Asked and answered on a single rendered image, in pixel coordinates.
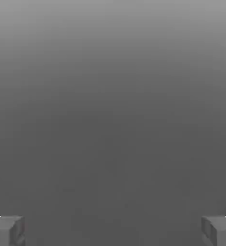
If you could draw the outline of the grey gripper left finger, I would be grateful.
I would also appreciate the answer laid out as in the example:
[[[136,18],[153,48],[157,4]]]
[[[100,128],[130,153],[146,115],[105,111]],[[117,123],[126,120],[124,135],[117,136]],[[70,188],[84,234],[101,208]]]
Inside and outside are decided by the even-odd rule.
[[[26,246],[23,216],[0,216],[0,246]]]

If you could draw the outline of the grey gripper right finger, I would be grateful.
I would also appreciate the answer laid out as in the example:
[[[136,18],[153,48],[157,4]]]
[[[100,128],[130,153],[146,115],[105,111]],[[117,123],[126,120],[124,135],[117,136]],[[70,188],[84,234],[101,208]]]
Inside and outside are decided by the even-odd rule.
[[[206,246],[226,246],[226,216],[202,216],[201,232]]]

